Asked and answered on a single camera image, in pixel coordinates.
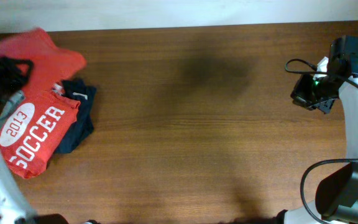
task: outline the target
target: clothing pile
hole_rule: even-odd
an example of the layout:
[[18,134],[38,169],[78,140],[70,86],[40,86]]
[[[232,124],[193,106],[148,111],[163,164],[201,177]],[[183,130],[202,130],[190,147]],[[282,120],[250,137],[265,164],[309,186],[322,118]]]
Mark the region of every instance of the clothing pile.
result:
[[28,84],[11,96],[0,115],[0,149],[13,173],[36,177],[53,153],[70,153],[93,132],[90,111],[96,88],[69,80],[85,59],[56,47],[42,29],[0,41],[1,57],[34,63]]

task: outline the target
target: white label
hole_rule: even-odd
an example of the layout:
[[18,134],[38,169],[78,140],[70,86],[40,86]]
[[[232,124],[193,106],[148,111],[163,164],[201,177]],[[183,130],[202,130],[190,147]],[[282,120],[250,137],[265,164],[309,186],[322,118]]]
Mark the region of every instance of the white label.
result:
[[25,103],[18,107],[2,128],[0,145],[3,147],[11,146],[22,137],[34,113],[35,106],[32,103]]

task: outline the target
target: black cable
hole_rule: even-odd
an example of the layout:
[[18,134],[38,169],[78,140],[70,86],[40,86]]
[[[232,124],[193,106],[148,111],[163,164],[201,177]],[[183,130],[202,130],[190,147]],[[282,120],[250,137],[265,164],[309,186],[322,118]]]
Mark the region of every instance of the black cable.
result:
[[[314,71],[294,71],[294,70],[290,70],[288,69],[288,65],[291,62],[302,62],[304,64],[306,64],[307,66],[309,66],[310,68],[312,68]],[[300,74],[300,75],[311,75],[311,74],[322,74],[322,75],[328,75],[330,77],[333,78],[338,78],[344,82],[347,82],[348,84],[356,87],[358,89],[358,84],[355,83],[354,81],[348,79],[348,78],[344,78],[340,75],[336,75],[333,73],[328,73],[328,72],[317,72],[317,66],[313,65],[305,60],[302,59],[298,59],[298,58],[294,58],[289,60],[286,64],[285,64],[285,71],[288,73],[294,73],[294,74]],[[309,215],[314,218],[318,223],[321,224],[329,224],[328,222],[323,221],[322,219],[318,218],[309,208],[306,199],[305,199],[305,181],[306,181],[306,177],[308,176],[308,174],[316,167],[319,167],[321,165],[325,165],[325,164],[333,164],[333,163],[343,163],[343,162],[358,162],[358,158],[357,159],[328,159],[325,161],[320,161],[317,162],[315,164],[313,164],[312,166],[310,166],[309,168],[307,168],[307,170],[305,170],[305,172],[302,175],[302,179],[301,179],[301,184],[300,184],[300,193],[301,193],[301,199],[302,199],[302,204],[305,207],[306,211],[309,213]]]

